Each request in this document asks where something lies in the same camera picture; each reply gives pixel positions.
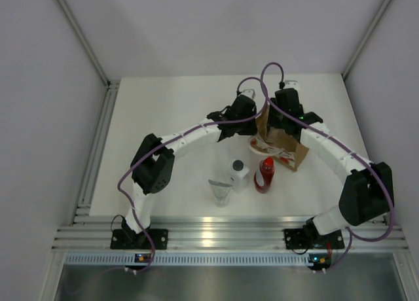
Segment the white bottle grey cap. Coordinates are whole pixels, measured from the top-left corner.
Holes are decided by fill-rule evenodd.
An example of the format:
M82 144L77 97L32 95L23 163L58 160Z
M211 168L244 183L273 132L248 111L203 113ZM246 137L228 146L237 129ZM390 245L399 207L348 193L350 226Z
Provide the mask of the white bottle grey cap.
M239 159L230 161L227 168L229 182L236 193L242 193L249 182L249 168Z

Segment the burlap watermelon canvas bag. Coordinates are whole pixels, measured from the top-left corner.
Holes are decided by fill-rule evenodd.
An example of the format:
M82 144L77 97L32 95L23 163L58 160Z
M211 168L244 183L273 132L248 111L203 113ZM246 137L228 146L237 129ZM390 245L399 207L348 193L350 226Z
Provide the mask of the burlap watermelon canvas bag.
M268 125L268 115L274 109L267 105L263 113L256 118L257 133L249 138L249 149L255 154L272 157L275 161L296 172L302 164L309 148L300 144L284 129Z

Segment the clear silver tube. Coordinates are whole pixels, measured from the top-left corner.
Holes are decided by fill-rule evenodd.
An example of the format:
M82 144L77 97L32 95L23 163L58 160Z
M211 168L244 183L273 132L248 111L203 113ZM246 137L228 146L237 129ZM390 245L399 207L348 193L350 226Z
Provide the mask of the clear silver tube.
M209 180L212 189L214 201L217 207L224 207L228 203L228 195L232 189L232 185L219 181Z

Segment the red liquid bottle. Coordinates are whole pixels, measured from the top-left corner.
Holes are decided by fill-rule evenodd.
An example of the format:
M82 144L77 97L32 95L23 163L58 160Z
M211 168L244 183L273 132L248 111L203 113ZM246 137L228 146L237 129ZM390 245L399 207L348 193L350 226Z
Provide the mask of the red liquid bottle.
M275 172L274 159L267 157L260 161L259 167L254 174L253 182L258 192L264 194L270 189Z

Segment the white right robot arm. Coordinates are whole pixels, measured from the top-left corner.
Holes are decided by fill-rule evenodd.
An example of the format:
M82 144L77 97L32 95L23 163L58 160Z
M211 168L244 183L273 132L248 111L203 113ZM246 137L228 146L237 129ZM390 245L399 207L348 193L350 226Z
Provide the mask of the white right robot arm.
M275 110L269 123L314 152L342 183L338 204L306 221L304 238L309 245L319 247L329 234L386 213L390 224L395 222L389 165L375 164L347 147L316 113L304 112L294 88L280 88L268 102Z

